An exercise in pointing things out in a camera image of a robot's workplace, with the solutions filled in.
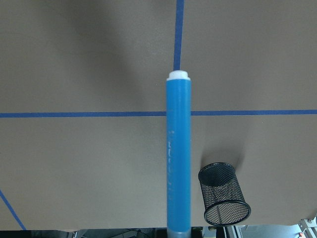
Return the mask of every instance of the cardboard surface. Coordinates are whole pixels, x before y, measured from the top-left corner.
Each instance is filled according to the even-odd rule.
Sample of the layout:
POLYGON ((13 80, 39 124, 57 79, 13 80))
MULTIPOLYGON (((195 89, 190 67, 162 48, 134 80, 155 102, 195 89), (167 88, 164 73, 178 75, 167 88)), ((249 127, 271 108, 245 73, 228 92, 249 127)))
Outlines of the cardboard surface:
MULTIPOLYGON (((0 113, 164 111, 173 1, 0 2, 0 113)), ((187 1, 192 110, 316 109, 315 1, 187 1)), ((237 170, 244 224, 316 213, 317 116, 192 117, 204 164, 237 170)), ((165 117, 0 119, 0 188, 27 229, 165 227, 165 117)), ((19 230, 0 202, 0 229, 19 230)))

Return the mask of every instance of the metal frame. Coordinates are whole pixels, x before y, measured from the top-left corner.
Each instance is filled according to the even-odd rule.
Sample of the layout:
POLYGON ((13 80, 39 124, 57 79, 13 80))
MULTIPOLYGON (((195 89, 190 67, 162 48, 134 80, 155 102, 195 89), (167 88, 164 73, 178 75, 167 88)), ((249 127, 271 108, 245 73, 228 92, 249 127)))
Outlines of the metal frame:
POLYGON ((228 226, 225 227, 227 238, 242 238, 241 231, 238 226, 228 226))
POLYGON ((313 220, 301 219, 298 225, 306 238, 317 238, 316 217, 313 220))

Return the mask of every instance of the wire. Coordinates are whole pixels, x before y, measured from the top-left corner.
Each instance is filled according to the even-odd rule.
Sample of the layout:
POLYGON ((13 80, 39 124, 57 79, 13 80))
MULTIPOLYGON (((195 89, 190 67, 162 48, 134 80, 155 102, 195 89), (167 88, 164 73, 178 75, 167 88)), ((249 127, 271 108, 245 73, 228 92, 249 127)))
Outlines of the wire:
POLYGON ((133 230, 133 229, 128 229, 128 228, 126 228, 126 230, 129 230, 129 231, 132 231, 132 232, 142 233, 142 234, 146 235, 148 238, 151 238, 148 234, 146 234, 146 233, 144 233, 144 232, 142 232, 140 230, 133 230))

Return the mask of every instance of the blue tape line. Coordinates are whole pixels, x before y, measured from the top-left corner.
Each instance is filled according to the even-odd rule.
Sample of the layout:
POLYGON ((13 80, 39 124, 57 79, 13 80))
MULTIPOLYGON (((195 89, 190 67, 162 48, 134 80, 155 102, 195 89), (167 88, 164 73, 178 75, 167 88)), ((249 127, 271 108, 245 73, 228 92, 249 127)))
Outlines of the blue tape line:
POLYGON ((173 70, 180 69, 180 56, 181 56, 181 50, 182 50, 182 33, 183 33, 183 17, 184 17, 184 0, 177 0, 173 70))
MULTIPOLYGON (((191 111, 192 116, 315 115, 317 110, 191 111)), ((166 112, 0 113, 0 118, 164 117, 166 112)))
POLYGON ((163 117, 166 112, 0 113, 0 118, 163 117))
POLYGON ((4 203, 6 204, 7 208, 10 210, 12 216, 15 218, 15 220, 18 222, 18 224, 20 225, 20 227, 23 230, 26 230, 25 226, 23 225, 23 223, 21 222, 20 218, 18 217, 18 215, 15 213, 13 207, 11 206, 11 204, 9 203, 9 201, 7 200, 7 198, 5 197, 5 195, 2 193, 1 189, 0 189, 0 197, 2 198, 2 200, 4 201, 4 203))
POLYGON ((192 116, 314 115, 317 110, 192 111, 192 116))

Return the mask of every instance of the black mesh pen holder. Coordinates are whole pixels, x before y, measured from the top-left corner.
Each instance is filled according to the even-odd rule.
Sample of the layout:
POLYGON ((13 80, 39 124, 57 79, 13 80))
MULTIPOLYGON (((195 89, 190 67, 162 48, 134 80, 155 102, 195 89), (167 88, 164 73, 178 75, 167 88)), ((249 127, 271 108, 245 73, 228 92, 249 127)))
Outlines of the black mesh pen holder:
POLYGON ((213 226, 237 224, 249 217, 234 168, 227 163, 213 163, 198 174, 205 203, 204 217, 213 226))

